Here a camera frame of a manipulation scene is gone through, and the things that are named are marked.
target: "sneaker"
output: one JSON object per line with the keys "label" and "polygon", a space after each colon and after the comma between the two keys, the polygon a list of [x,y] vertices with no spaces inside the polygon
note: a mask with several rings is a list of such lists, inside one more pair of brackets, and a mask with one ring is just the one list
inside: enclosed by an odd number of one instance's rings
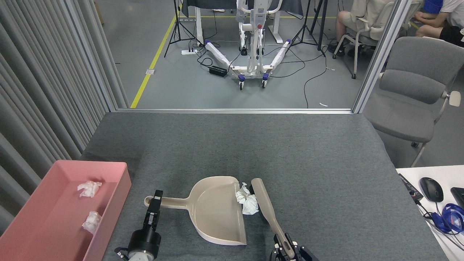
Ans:
{"label": "sneaker", "polygon": [[[337,46],[338,44],[335,44],[335,45],[329,45],[327,47],[327,51],[331,52],[331,53],[335,53],[335,49],[337,49]],[[337,56],[341,57],[341,56],[344,56],[345,55],[345,48],[344,47],[340,47],[340,49],[338,49],[338,52],[337,52]]]}

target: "pink plastic bin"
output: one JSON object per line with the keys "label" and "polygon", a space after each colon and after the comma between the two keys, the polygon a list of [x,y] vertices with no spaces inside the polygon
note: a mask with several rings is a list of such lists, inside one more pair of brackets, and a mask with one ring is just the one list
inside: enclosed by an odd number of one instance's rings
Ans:
{"label": "pink plastic bin", "polygon": [[[79,197],[87,180],[102,186]],[[124,162],[58,160],[0,237],[2,261],[99,261],[131,186]],[[101,216],[95,235],[82,228],[90,211]]]}

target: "person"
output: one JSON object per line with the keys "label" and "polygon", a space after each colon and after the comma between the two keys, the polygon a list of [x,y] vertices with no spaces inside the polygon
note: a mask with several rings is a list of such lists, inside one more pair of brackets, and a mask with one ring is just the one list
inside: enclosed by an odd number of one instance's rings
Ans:
{"label": "person", "polygon": [[424,24],[416,36],[442,39],[464,47],[464,0],[444,0],[438,14],[416,12],[414,18]]}
{"label": "person", "polygon": [[[366,19],[368,25],[370,26],[377,20],[383,10],[383,7],[385,7],[385,5],[390,2],[393,2],[393,0],[354,0],[350,12],[340,11],[337,14],[335,21],[337,43],[329,45],[327,50],[331,53],[335,52],[335,49],[342,39],[342,36],[347,33],[347,27],[354,31],[359,31],[364,28],[363,22],[358,20],[358,17],[363,17]],[[364,36],[372,37],[369,32],[363,32],[361,34]],[[337,52],[337,56],[343,55],[345,55],[345,48],[342,43],[340,45],[340,49]]]}

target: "dustpan handle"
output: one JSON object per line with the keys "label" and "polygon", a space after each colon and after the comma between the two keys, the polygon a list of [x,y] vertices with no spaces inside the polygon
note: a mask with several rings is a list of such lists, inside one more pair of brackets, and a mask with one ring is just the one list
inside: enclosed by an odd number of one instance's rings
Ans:
{"label": "dustpan handle", "polygon": [[274,207],[272,206],[271,200],[269,199],[269,195],[267,194],[263,180],[260,178],[254,178],[251,181],[251,185],[253,186],[253,191],[255,192],[259,208],[261,209],[263,216],[266,218],[274,233],[276,233],[277,237],[279,237],[284,251],[289,256],[289,258],[295,257],[295,252],[291,247],[292,244],[288,242],[284,232],[277,222],[276,213],[274,212]]}
{"label": "dustpan handle", "polygon": [[[143,203],[145,206],[150,204],[150,200],[153,196],[147,196]],[[173,198],[173,197],[163,197],[161,199],[161,206],[167,209],[187,209],[187,199],[186,198]]]}

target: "crumpled tissue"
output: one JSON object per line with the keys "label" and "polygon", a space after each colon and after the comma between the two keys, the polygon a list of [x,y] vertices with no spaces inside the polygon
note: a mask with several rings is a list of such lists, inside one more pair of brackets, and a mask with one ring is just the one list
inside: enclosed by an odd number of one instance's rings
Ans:
{"label": "crumpled tissue", "polygon": [[79,186],[77,186],[77,190],[81,190],[81,189],[84,189],[84,191],[82,191],[82,193],[79,195],[79,197],[82,197],[82,196],[89,196],[89,197],[93,197],[95,196],[95,194],[97,193],[98,189],[100,188],[100,186],[102,185],[101,182],[93,182],[93,181],[87,181],[86,183],[82,183],[80,184]]}
{"label": "crumpled tissue", "polygon": [[250,191],[246,188],[246,183],[242,183],[242,188],[239,189],[235,196],[237,202],[243,204],[242,213],[244,215],[253,215],[258,212],[258,201],[255,195],[251,195]]}
{"label": "crumpled tissue", "polygon": [[89,216],[85,220],[85,222],[82,224],[82,227],[92,233],[92,235],[95,235],[95,231],[98,228],[98,225],[100,224],[100,219],[102,217],[98,214],[98,212],[91,211],[89,212]]}

